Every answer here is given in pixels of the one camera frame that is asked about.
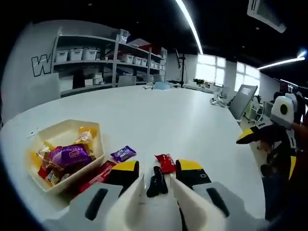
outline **black ceiling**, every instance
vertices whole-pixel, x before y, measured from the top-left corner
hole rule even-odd
[[[249,17],[246,13],[248,0],[183,1],[194,21],[204,53],[259,67],[295,58],[300,48],[308,47],[305,1],[267,1],[287,26],[282,34]],[[133,37],[169,51],[177,48],[180,53],[198,53],[193,34],[175,0],[38,1],[24,7],[29,10],[24,10],[25,16],[19,20],[34,23],[53,19],[90,21],[126,29]],[[301,61],[263,72],[305,85],[307,64]]]

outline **white table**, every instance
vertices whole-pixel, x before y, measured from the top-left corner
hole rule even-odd
[[[0,133],[2,157],[20,197],[42,221],[67,204],[46,196],[31,179],[24,168],[25,149],[38,131],[63,120],[97,122],[107,154],[129,145],[145,172],[153,169],[155,154],[198,161],[212,181],[224,184],[251,215],[263,218],[263,186],[250,146],[235,143],[240,127],[228,109],[210,105],[210,97],[188,89],[132,86],[62,98],[8,121]]]

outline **ceiling light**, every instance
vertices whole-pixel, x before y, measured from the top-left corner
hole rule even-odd
[[[302,51],[297,57],[304,57],[307,54],[307,51]]]
[[[259,67],[257,69],[258,70],[262,70],[262,69],[269,68],[269,67],[272,67],[272,66],[278,66],[278,65],[293,63],[293,62],[302,61],[302,60],[305,60],[305,57],[300,57],[300,58],[295,58],[295,59],[288,59],[288,60],[280,61],[280,62],[277,62],[277,63],[274,63],[274,64],[262,66],[262,67]]]
[[[283,79],[280,79],[280,81],[282,81],[282,82],[286,82],[286,83],[289,83],[289,84],[292,84],[292,85],[294,85],[294,86],[297,86],[297,87],[298,87],[298,85],[297,85],[297,84],[295,84],[295,83],[291,83],[291,82],[286,81],[286,80],[283,80]]]
[[[193,20],[192,20],[191,16],[189,15],[189,13],[188,13],[184,3],[182,2],[182,0],[175,0],[175,1],[179,5],[179,7],[182,10],[182,12],[183,12],[183,14],[184,14],[184,16],[185,16],[189,26],[191,27],[191,30],[192,30],[194,39],[196,40],[196,43],[197,43],[197,46],[199,48],[200,54],[203,54],[203,51],[202,51],[202,48],[201,48],[201,43],[200,43],[200,40],[199,40],[197,31],[196,31],[196,28],[194,27]]]

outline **purple candy wrapper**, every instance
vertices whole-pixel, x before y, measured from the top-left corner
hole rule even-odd
[[[56,148],[50,152],[49,158],[55,166],[62,169],[80,162],[84,166],[92,162],[92,158],[86,152],[83,144]]]
[[[135,156],[136,152],[132,148],[125,146],[124,148],[120,149],[119,151],[115,153],[111,153],[110,155],[115,161],[119,163],[119,162],[124,162],[127,159]]]

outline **potted plant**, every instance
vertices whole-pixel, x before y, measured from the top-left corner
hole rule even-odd
[[[197,79],[197,78],[194,78],[193,81],[200,87],[201,84],[204,84],[204,80],[203,79]]]

